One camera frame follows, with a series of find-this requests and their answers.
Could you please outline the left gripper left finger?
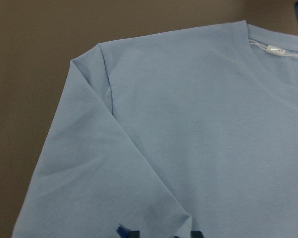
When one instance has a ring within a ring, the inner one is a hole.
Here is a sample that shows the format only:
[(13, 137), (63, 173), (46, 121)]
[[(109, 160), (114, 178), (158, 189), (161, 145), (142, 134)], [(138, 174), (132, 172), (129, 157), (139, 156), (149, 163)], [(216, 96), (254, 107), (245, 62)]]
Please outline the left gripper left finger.
[(116, 232), (120, 238), (140, 238), (140, 231), (132, 231), (123, 225), (120, 225)]

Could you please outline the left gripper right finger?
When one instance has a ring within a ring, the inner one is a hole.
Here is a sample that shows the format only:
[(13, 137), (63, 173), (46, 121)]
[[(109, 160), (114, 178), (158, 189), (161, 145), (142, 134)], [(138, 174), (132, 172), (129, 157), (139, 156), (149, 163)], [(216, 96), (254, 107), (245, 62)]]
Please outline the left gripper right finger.
[(191, 231), (191, 238), (203, 238), (201, 231)]

